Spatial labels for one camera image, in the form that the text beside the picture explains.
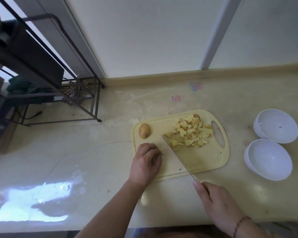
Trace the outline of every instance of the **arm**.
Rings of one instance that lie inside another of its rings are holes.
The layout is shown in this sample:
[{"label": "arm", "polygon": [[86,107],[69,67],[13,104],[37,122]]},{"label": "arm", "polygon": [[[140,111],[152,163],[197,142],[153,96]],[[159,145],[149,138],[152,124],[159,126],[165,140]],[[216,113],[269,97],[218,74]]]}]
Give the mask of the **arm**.
[{"label": "arm", "polygon": [[76,238],[123,238],[140,196],[160,166],[161,151],[154,144],[141,144],[132,160],[128,180]]},{"label": "arm", "polygon": [[[205,212],[221,231],[233,237],[237,223],[246,215],[224,187],[209,182],[193,182]],[[236,232],[236,238],[266,238],[262,230],[250,219],[244,220]]]}]

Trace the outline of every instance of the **pile of diced potatoes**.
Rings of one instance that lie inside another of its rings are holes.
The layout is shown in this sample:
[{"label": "pile of diced potatoes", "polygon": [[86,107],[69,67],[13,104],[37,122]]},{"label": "pile of diced potatoes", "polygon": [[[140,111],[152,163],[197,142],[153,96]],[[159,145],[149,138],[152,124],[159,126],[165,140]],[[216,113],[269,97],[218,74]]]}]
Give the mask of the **pile of diced potatoes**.
[{"label": "pile of diced potatoes", "polygon": [[203,122],[198,114],[191,114],[184,119],[178,119],[173,124],[175,130],[165,133],[169,139],[169,144],[173,147],[180,148],[181,146],[196,146],[201,148],[207,144],[206,138],[213,134],[213,129],[203,128]]}]

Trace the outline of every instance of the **beige countertop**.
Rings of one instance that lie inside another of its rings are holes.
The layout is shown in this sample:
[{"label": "beige countertop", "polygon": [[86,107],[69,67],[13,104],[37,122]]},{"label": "beige countertop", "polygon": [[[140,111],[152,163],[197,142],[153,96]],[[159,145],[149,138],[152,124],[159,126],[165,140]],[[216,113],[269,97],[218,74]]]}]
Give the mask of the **beige countertop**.
[{"label": "beige countertop", "polygon": [[[132,125],[194,109],[211,112],[230,145],[225,166],[196,177],[225,186],[255,221],[298,220],[298,139],[283,145],[294,167],[286,180],[266,180],[243,160],[246,146],[257,139],[252,123],[266,108],[281,109],[298,123],[298,73],[110,87],[100,94],[102,123],[19,125],[7,154],[0,155],[0,232],[83,228],[128,177]],[[35,121],[85,117],[63,103],[29,111],[37,110],[43,115]],[[208,223],[187,175],[151,184],[130,227]]]}]

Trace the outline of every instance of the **white bowl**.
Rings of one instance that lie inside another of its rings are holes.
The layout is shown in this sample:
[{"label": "white bowl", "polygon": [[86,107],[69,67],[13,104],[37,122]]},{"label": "white bowl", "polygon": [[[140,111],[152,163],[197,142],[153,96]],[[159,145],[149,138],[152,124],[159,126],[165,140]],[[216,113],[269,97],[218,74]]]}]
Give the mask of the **white bowl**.
[{"label": "white bowl", "polygon": [[287,151],[268,139],[251,142],[244,152],[244,160],[251,171],[269,180],[284,180],[292,171]]},{"label": "white bowl", "polygon": [[298,137],[298,125],[295,120],[278,109],[270,108],[260,112],[253,127],[260,138],[280,144],[293,142]]}]

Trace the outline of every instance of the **person's left hand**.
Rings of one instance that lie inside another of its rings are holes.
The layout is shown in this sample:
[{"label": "person's left hand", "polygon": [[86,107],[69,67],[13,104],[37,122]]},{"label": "person's left hand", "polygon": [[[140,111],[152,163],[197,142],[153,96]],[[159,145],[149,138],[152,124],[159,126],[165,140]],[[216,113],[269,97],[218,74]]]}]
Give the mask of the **person's left hand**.
[{"label": "person's left hand", "polygon": [[145,189],[159,172],[161,151],[155,144],[140,144],[132,160],[129,181]]}]

